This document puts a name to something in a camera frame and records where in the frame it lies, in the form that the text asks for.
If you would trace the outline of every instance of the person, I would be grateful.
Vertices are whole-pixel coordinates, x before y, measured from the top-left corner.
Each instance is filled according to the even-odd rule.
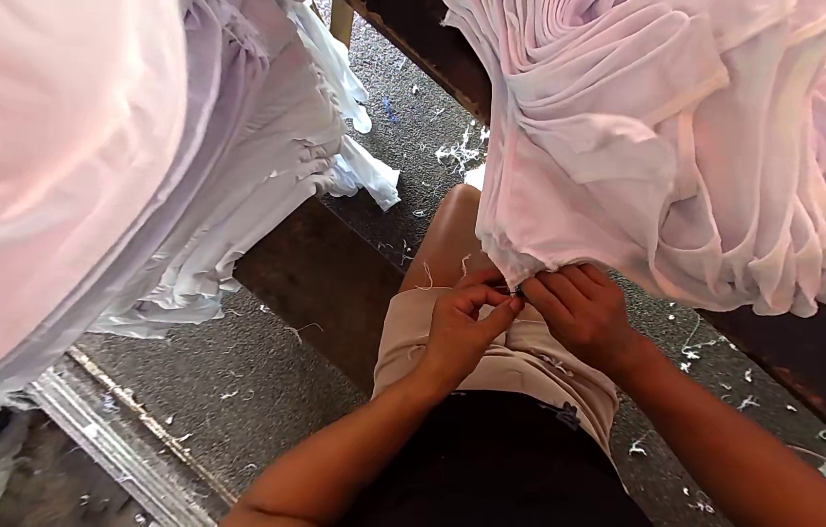
[[[593,265],[537,274],[525,300],[494,287],[479,197],[439,207],[371,401],[269,465],[224,527],[649,525],[610,458],[615,384],[735,525],[826,525],[826,479],[631,329]]]

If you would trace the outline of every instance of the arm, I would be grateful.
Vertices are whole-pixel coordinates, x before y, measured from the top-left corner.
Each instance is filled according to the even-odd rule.
[[[826,525],[826,479],[631,329],[614,282],[591,265],[568,265],[523,290],[553,337],[630,395],[732,522]]]
[[[468,275],[439,298],[419,365],[360,410],[285,453],[260,475],[224,527],[305,527],[334,523],[400,451],[430,410],[475,370],[491,341],[524,307]],[[478,321],[482,305],[496,305]]]

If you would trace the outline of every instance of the finger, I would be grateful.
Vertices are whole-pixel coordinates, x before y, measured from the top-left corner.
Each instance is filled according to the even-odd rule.
[[[566,265],[559,270],[559,274],[572,282],[572,285],[576,286],[576,289],[589,300],[598,298],[602,291],[602,286],[593,282],[586,273],[583,273],[583,270],[575,265]]]
[[[572,313],[536,277],[525,280],[521,284],[521,290],[544,319],[560,324],[572,323]]]
[[[522,309],[524,302],[520,298],[508,298],[506,302],[495,307],[487,317],[479,320],[475,327],[482,339],[490,343],[513,324]]]
[[[597,267],[590,263],[583,263],[579,265],[579,269],[582,270],[588,278],[592,279],[592,282],[602,287],[611,287],[612,285],[615,285],[612,279],[608,278],[605,273],[602,273]]]
[[[572,313],[573,317],[578,317],[584,309],[588,309],[590,301],[582,294],[575,284],[559,273],[536,273],[536,279],[543,283],[550,293],[556,295],[565,308]]]
[[[475,271],[474,273],[465,275],[459,283],[455,284],[454,289],[464,289],[477,284],[494,284],[503,281],[504,275],[501,274],[501,271],[499,271],[497,267],[494,267],[491,269],[482,269],[480,271]]]
[[[494,291],[487,285],[479,284],[456,290],[452,293],[452,303],[466,313],[480,308],[481,305],[501,305],[510,299],[510,296]]]

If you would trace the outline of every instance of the hand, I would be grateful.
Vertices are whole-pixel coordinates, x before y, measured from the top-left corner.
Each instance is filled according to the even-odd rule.
[[[537,273],[521,289],[560,344],[612,379],[652,349],[628,323],[624,293],[590,263]]]
[[[475,370],[490,342],[507,330],[524,301],[494,291],[488,284],[502,281],[497,269],[466,275],[451,291],[435,301],[429,342],[414,369],[421,383],[444,398]],[[487,317],[477,320],[481,306],[495,305]]]

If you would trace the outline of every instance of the knee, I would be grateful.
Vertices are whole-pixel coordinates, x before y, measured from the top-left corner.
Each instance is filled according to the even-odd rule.
[[[452,190],[442,199],[442,203],[449,206],[477,203],[479,201],[481,201],[481,191],[467,183],[459,183],[453,186]]]

